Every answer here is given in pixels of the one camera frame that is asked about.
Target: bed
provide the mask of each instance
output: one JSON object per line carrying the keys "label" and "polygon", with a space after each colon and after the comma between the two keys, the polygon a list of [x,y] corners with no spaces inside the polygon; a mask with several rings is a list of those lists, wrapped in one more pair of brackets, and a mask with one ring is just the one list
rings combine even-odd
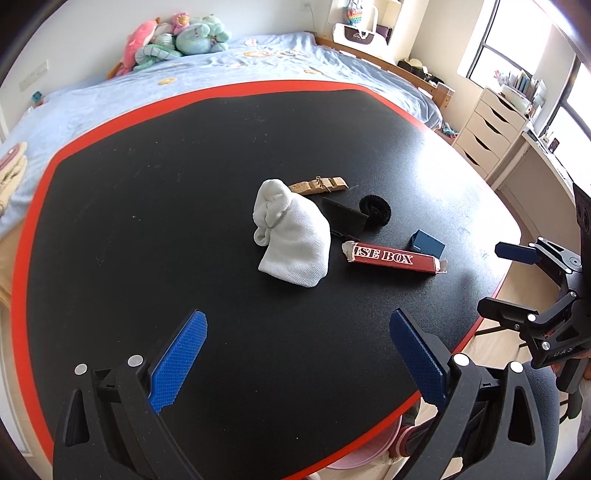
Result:
{"label": "bed", "polygon": [[[0,145],[1,157],[16,142],[28,144],[25,176],[0,217],[0,301],[10,307],[22,221],[48,162],[61,147],[112,118],[164,98],[220,85],[301,79],[367,87],[431,129],[440,126],[441,110],[453,95],[442,83],[431,85],[384,60],[310,33],[241,38],[230,42],[227,52],[182,57],[49,94],[45,104],[24,116]],[[354,112],[351,120],[355,121]]]}

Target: black hair tie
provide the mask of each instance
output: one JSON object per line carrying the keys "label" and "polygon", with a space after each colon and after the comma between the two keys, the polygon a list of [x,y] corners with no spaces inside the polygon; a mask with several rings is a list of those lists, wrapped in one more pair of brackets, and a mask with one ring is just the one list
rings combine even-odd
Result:
{"label": "black hair tie", "polygon": [[359,210],[367,215],[366,228],[378,228],[387,225],[392,216],[388,202],[377,195],[366,195],[359,201]]}

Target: blue box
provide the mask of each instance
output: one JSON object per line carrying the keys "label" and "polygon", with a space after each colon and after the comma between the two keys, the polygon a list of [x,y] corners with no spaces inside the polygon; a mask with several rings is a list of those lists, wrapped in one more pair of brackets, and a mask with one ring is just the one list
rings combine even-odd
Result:
{"label": "blue box", "polygon": [[445,245],[422,230],[417,230],[410,238],[410,248],[413,252],[440,258]]}

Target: silver screw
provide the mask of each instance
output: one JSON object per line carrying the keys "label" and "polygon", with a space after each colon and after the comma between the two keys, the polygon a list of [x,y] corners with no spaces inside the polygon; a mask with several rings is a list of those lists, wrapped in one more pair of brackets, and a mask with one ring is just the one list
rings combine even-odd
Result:
{"label": "silver screw", "polygon": [[519,362],[511,362],[509,368],[511,368],[516,374],[520,374],[523,371],[523,365]]}
{"label": "silver screw", "polygon": [[139,367],[144,363],[144,357],[141,355],[132,355],[127,359],[127,364],[130,367]]}
{"label": "silver screw", "polygon": [[84,375],[87,370],[88,370],[88,367],[86,364],[80,364],[80,365],[76,365],[76,368],[74,369],[74,373],[76,375]]}
{"label": "silver screw", "polygon": [[470,364],[470,359],[463,353],[456,353],[453,356],[453,361],[460,367],[467,367]]}

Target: wooden bed frame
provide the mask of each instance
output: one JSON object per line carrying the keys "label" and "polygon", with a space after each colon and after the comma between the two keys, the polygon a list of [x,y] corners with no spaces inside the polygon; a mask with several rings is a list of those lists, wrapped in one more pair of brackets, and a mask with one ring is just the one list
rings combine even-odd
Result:
{"label": "wooden bed frame", "polygon": [[449,100],[452,99],[452,96],[455,93],[455,90],[449,88],[444,83],[439,83],[436,87],[434,87],[429,82],[426,82],[425,80],[420,79],[417,76],[414,76],[412,73],[410,73],[400,67],[397,67],[393,63],[390,63],[390,62],[387,62],[383,59],[379,59],[377,57],[374,57],[373,55],[370,55],[369,53],[355,50],[354,48],[350,48],[345,45],[335,43],[332,40],[327,40],[326,38],[321,38],[321,37],[316,37],[316,44],[323,46],[323,47],[332,48],[333,50],[344,51],[344,52],[350,53],[351,55],[354,55],[358,59],[371,62],[374,65],[376,65],[377,67],[381,68],[382,70],[386,70],[388,72],[398,75],[399,77],[402,77],[403,79],[412,83],[416,88],[424,90],[429,95],[431,95],[431,97],[433,98],[433,102],[435,103],[435,105],[437,105],[440,112],[442,112],[442,113],[443,113],[443,110],[445,109],[445,107],[447,107]]}

